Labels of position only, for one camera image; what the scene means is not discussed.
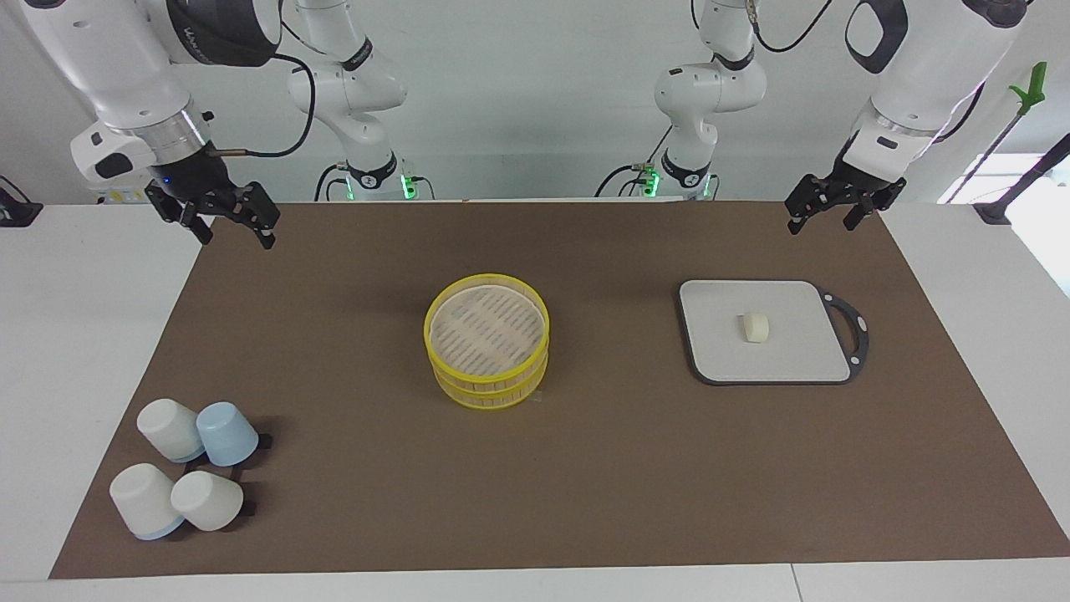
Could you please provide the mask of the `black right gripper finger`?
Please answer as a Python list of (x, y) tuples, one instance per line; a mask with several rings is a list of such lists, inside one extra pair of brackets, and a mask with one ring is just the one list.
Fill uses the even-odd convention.
[(253, 230), (263, 250), (272, 250), (274, 228), (280, 218), (278, 206), (257, 181), (242, 187), (242, 225)]
[(209, 244), (213, 237), (211, 226), (204, 222), (195, 203), (184, 203), (180, 213), (179, 223), (188, 230), (188, 232), (192, 233), (192, 236), (194, 236), (195, 240), (197, 240), (201, 245)]

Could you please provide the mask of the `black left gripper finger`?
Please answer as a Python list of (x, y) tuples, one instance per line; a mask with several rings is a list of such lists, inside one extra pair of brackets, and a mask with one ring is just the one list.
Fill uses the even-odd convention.
[(807, 174), (788, 194), (784, 206), (788, 209), (790, 217), (788, 231), (791, 235), (798, 235), (811, 217), (829, 209), (827, 188), (827, 180), (814, 174)]
[(863, 218), (871, 216), (875, 211), (885, 210), (885, 199), (886, 195), (884, 192), (851, 192), (849, 194), (849, 200), (851, 201), (851, 209), (849, 213), (842, 220), (845, 229), (852, 232), (856, 227), (863, 221)]

